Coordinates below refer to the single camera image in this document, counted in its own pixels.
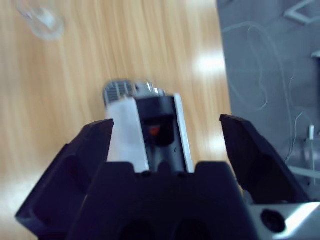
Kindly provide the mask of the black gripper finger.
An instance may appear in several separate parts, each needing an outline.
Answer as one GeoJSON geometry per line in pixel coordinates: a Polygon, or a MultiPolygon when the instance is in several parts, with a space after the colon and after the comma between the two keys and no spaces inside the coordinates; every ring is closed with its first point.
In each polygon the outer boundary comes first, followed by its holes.
{"type": "Polygon", "coordinates": [[[101,163],[107,160],[114,121],[85,125],[45,170],[16,219],[24,226],[68,227],[74,221],[101,163]]]}
{"type": "Polygon", "coordinates": [[[226,114],[219,120],[237,181],[255,204],[310,202],[280,155],[251,122],[226,114]]]}

